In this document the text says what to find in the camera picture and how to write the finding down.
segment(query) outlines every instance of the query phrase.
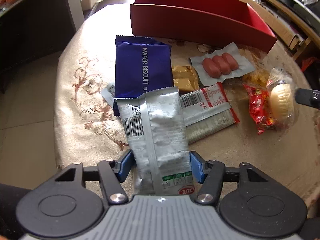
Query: silver snack package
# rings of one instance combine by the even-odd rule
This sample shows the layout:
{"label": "silver snack package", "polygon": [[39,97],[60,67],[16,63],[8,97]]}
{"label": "silver snack package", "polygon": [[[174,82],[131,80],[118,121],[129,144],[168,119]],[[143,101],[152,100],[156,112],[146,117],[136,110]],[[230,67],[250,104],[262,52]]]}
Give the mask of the silver snack package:
{"label": "silver snack package", "polygon": [[110,82],[102,91],[102,97],[107,101],[108,105],[111,106],[113,110],[113,101],[115,99],[115,83]]}
{"label": "silver snack package", "polygon": [[117,99],[117,104],[137,163],[134,194],[193,193],[178,88],[154,90],[134,99]]}

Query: red logo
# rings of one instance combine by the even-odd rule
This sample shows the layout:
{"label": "red logo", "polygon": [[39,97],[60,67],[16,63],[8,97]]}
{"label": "red logo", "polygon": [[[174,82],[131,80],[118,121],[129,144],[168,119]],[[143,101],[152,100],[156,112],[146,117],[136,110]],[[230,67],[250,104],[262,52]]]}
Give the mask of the red logo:
{"label": "red logo", "polygon": [[205,105],[204,102],[201,102],[201,103],[200,103],[200,106],[201,106],[203,109],[206,109],[206,108],[207,108],[207,106]]}
{"label": "red logo", "polygon": [[204,88],[202,88],[201,91],[202,91],[202,93],[204,95],[205,100],[207,100],[208,106],[212,107],[212,104],[211,104],[210,99],[208,97],[207,91]]}
{"label": "red logo", "polygon": [[179,189],[178,194],[188,195],[188,194],[192,194],[194,191],[195,191],[195,186],[185,186]]}

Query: blue wrapper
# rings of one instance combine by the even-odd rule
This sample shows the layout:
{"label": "blue wrapper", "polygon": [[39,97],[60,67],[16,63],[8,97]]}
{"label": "blue wrapper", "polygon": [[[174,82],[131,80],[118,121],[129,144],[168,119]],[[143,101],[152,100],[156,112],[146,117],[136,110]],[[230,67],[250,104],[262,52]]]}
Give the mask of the blue wrapper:
{"label": "blue wrapper", "polygon": [[[115,99],[173,87],[171,46],[152,38],[116,36]],[[114,116],[119,116],[114,103]]]}

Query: sausage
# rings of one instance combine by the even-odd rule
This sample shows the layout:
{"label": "sausage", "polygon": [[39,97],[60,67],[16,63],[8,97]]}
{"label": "sausage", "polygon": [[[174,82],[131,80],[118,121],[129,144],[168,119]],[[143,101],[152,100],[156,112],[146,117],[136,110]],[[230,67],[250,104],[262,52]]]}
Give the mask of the sausage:
{"label": "sausage", "polygon": [[210,58],[205,58],[202,62],[204,70],[212,78],[219,78],[221,76],[221,71],[217,65]]}
{"label": "sausage", "polygon": [[238,62],[229,53],[223,53],[222,58],[229,64],[231,70],[239,68]]}
{"label": "sausage", "polygon": [[221,56],[213,56],[212,61],[217,65],[222,74],[228,75],[231,73],[229,64]]}

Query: nutrition label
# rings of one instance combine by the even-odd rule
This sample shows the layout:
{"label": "nutrition label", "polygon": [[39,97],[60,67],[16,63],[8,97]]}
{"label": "nutrition label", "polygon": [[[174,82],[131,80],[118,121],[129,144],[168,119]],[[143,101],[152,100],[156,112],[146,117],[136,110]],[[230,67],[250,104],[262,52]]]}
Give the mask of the nutrition label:
{"label": "nutrition label", "polygon": [[162,184],[164,188],[184,185],[186,183],[192,183],[192,181],[193,179],[191,171],[180,172],[162,177]]}

